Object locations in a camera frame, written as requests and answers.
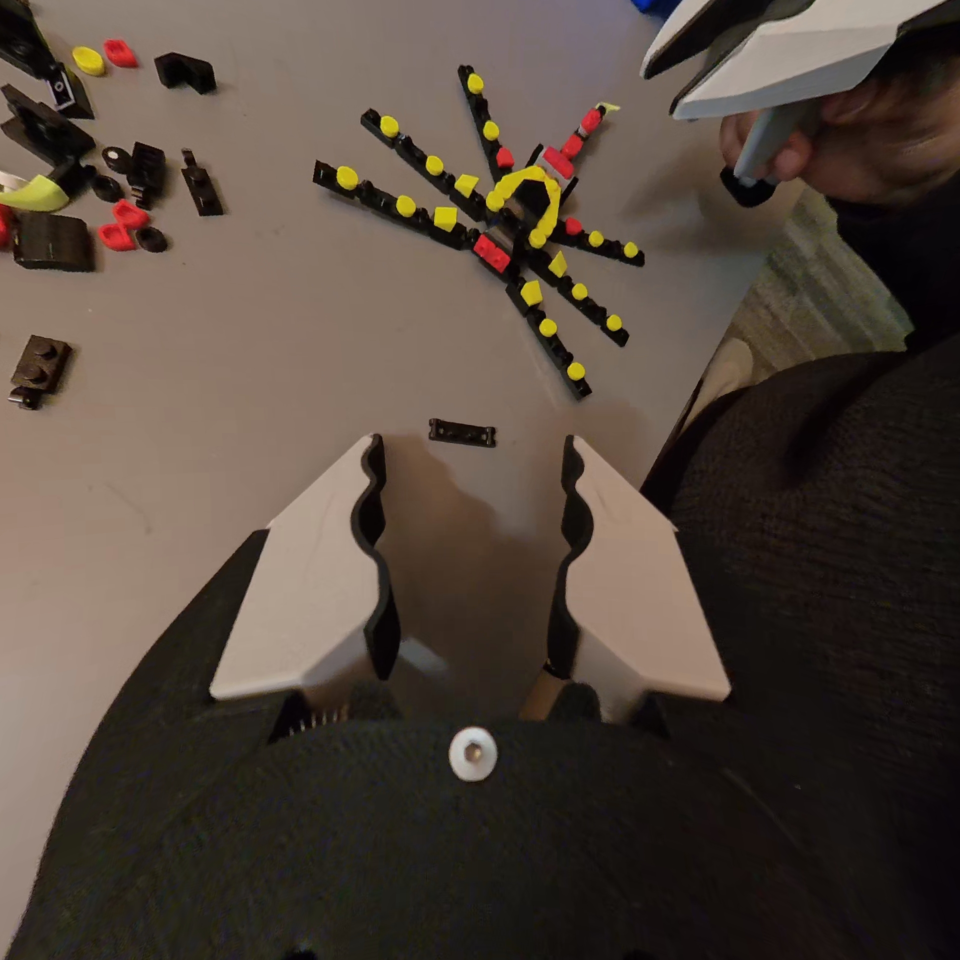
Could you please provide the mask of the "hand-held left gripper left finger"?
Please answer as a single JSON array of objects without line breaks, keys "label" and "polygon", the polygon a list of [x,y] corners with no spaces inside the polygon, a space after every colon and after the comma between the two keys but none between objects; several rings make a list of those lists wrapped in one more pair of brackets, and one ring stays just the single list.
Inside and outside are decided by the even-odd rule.
[{"label": "hand-held left gripper left finger", "polygon": [[300,691],[332,705],[387,681],[402,626],[386,560],[386,452],[361,436],[267,526],[210,681],[216,701]]}]

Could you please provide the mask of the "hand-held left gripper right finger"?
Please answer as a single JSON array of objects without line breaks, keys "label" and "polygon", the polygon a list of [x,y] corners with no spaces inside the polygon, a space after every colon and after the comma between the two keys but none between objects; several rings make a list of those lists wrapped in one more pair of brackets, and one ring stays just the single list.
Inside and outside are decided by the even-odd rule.
[{"label": "hand-held left gripper right finger", "polygon": [[583,438],[563,444],[560,561],[545,672],[628,722],[649,694],[722,703],[732,683],[674,525]]}]

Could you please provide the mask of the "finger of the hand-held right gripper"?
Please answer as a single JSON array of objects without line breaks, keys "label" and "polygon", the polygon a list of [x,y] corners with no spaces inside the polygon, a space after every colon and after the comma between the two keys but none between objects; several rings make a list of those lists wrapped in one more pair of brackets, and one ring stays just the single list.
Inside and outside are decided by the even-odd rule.
[{"label": "finger of the hand-held right gripper", "polygon": [[705,54],[707,68],[737,49],[766,22],[791,18],[812,1],[682,1],[645,54],[641,77],[653,79]]},{"label": "finger of the hand-held right gripper", "polygon": [[816,1],[766,22],[699,72],[670,114],[696,121],[757,112],[851,90],[907,36],[954,23],[953,2]]}]

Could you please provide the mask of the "lego spider model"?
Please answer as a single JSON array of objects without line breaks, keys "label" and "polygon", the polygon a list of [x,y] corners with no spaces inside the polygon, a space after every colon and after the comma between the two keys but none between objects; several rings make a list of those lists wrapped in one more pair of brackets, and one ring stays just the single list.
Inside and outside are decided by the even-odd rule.
[{"label": "lego spider model", "polygon": [[422,149],[391,115],[368,109],[361,125],[447,200],[433,210],[408,195],[393,195],[361,178],[347,165],[317,160],[313,184],[440,246],[469,253],[502,283],[519,316],[548,357],[571,396],[582,402],[592,394],[585,368],[564,345],[557,323],[544,307],[547,286],[586,318],[610,342],[624,348],[630,333],[618,313],[597,302],[570,273],[564,249],[578,250],[626,266],[642,268],[645,254],[635,242],[623,242],[564,214],[579,183],[576,161],[583,147],[619,107],[597,102],[557,149],[540,144],[527,164],[519,165],[501,140],[486,97],[484,78],[474,66],[458,67],[462,93],[491,176],[481,191],[479,178],[454,175],[442,159]]}]

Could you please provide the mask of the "small black lego plate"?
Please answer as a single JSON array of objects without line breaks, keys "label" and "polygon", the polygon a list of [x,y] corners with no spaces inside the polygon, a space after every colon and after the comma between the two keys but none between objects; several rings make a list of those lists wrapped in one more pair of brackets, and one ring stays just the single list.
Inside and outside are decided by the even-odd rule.
[{"label": "small black lego plate", "polygon": [[493,426],[431,417],[428,421],[428,440],[478,449],[494,449],[497,446],[497,429]]}]

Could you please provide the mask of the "person's right forearm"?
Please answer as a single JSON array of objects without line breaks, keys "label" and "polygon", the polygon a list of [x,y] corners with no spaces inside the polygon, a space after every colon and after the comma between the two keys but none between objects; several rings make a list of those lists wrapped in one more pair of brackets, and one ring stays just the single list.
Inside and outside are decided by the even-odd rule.
[{"label": "person's right forearm", "polygon": [[959,175],[901,207],[829,198],[837,232],[886,286],[918,354],[959,330]]}]

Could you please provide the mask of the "black two-stud lego plate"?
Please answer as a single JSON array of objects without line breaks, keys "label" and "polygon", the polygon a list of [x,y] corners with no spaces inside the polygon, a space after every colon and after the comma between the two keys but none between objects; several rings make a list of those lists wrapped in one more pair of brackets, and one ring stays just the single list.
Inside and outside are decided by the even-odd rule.
[{"label": "black two-stud lego plate", "polygon": [[74,354],[66,341],[32,334],[10,378],[7,400],[23,410],[38,410],[59,390]]}]

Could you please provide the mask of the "pile of loose lego pieces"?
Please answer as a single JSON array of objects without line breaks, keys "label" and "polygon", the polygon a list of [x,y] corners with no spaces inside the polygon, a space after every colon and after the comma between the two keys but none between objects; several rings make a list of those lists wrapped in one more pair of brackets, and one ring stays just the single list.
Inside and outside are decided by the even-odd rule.
[{"label": "pile of loose lego pieces", "polygon": [[102,78],[109,67],[136,69],[139,60],[121,38],[102,48],[75,46],[71,63],[57,57],[29,2],[1,3],[2,62],[41,82],[51,103],[39,102],[2,84],[9,116],[2,135],[50,169],[32,178],[2,172],[2,249],[29,270],[91,273],[94,238],[115,253],[168,250],[169,240],[153,224],[154,206],[166,194],[165,152],[142,141],[129,150],[102,147],[103,174],[89,162],[97,141],[79,122],[95,119],[81,74]]}]

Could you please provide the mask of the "person's right hand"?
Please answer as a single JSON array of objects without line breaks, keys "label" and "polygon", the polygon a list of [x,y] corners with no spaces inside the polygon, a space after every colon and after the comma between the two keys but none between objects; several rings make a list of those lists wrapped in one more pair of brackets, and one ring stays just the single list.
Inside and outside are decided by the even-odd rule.
[{"label": "person's right hand", "polygon": [[751,176],[801,180],[831,201],[897,209],[959,170],[958,23],[896,42],[858,86],[820,101]]}]

